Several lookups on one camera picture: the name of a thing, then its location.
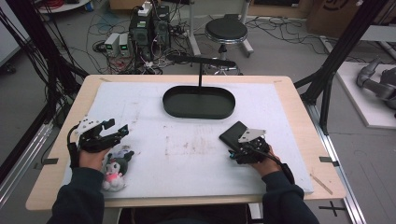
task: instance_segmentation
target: wooden table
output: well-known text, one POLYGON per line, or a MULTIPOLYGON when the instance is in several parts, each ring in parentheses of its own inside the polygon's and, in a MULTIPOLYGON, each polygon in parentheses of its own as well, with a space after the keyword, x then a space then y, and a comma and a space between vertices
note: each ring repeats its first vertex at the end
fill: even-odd
MULTIPOLYGON (((56 139, 50 158, 59 158, 57 164, 45 165, 26 202, 29 210, 50 210, 56 200, 64 178, 64 168, 69 160, 66 136, 90 110, 97 90, 102 82, 191 82, 197 76, 88 76, 78 93, 69 115, 56 139)), ((309 118, 300 96, 288 77, 267 76, 203 76, 203 83, 273 83, 284 107, 298 148, 301 150, 315 192, 305 195, 306 200, 341 199, 346 196, 338 174, 330 162, 321 162, 319 157, 328 157, 318 134, 309 118)), ((218 196, 151 199, 106 200, 105 207, 158 206, 214 203, 258 203, 262 196, 218 196)))

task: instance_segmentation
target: person's hand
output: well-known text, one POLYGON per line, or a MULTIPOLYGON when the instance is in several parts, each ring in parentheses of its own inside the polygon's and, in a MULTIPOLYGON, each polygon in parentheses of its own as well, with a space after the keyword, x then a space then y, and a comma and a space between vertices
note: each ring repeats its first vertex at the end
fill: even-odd
MULTIPOLYGON (((275 158, 277 158, 279 160, 279 157, 276 156, 274 154, 274 151, 272 150, 272 147, 270 147, 270 151, 268 152, 268 154, 270 154, 271 156, 274 156, 275 158)), ((280 168, 279 165, 276 164, 276 162, 274 162, 273 160, 269 159, 269 158, 265 158, 262 162, 258 162, 258 163, 251 163, 250 164, 257 172, 259 172, 259 174, 263 177, 265 175, 269 175, 273 172, 276 171, 282 171, 282 168, 280 168)))
POLYGON ((110 148, 96 152, 90 153, 82 149, 79 152, 79 167, 87 167, 94 170, 101 171, 102 169, 102 160, 105 158, 105 155, 110 150, 110 148))

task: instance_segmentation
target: black tray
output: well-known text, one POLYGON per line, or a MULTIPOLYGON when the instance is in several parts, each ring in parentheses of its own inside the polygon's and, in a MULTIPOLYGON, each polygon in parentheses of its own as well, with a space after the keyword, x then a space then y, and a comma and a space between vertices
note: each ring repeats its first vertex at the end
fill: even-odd
POLYGON ((235 98, 222 88, 175 86, 163 95, 163 108, 177 118, 225 119, 235 108, 235 98))

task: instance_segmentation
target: kuromi plush toy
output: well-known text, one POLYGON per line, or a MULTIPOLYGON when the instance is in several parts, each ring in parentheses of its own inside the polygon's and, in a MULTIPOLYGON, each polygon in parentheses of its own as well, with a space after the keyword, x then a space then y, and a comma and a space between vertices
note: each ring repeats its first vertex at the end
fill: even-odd
POLYGON ((106 191, 119 191, 125 187, 124 175, 128 171, 128 161, 134 155, 133 151, 120 151, 113 156, 107 155, 105 179, 102 188, 106 191))

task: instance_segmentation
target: black stool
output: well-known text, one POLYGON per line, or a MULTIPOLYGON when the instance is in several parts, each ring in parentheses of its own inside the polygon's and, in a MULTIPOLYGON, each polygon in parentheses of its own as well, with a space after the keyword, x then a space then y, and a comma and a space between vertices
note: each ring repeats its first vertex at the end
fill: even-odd
MULTIPOLYGON (((210 40, 221 44, 219 48, 219 58, 221 60, 227 60, 226 45, 242 43, 248 36, 248 28, 238 19, 225 17, 208 22, 205 27, 205 34, 210 40)), ((210 68, 217 69, 215 75, 227 75, 226 72, 231 70, 235 70, 237 75, 240 75, 238 66, 224 67, 208 65, 205 67, 206 73, 210 68)))

